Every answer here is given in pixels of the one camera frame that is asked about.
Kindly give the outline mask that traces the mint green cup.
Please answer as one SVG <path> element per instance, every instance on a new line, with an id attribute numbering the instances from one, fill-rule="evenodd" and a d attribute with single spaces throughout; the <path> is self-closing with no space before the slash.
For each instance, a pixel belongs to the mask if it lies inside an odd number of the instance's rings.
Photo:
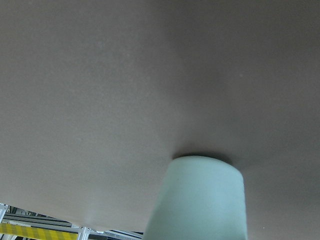
<path id="1" fill-rule="evenodd" d="M 215 158 L 174 159 L 164 176 L 143 239 L 248 239 L 242 174 Z"/>

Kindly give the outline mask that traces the yellow black hazard bar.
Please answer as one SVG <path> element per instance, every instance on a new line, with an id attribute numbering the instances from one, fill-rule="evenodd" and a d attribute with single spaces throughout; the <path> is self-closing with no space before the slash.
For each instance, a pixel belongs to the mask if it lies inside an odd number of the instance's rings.
<path id="1" fill-rule="evenodd" d="M 58 230 L 43 229 L 38 227 L 21 226 L 9 223 L 0 224 L 0 233 L 14 235 L 34 240 L 77 240 L 77 233 Z"/>

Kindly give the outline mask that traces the aluminium frame structure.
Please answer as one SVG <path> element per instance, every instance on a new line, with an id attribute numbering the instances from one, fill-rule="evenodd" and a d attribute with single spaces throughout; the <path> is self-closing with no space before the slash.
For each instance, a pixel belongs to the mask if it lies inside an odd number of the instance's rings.
<path id="1" fill-rule="evenodd" d="M 141 232 L 105 230 L 97 231 L 87 226 L 77 226 L 68 221 L 27 211 L 4 203 L 0 204 L 0 224 L 12 224 L 78 234 L 77 240 L 141 240 Z M 1 234 L 2 240 L 34 240 L 10 234 Z"/>

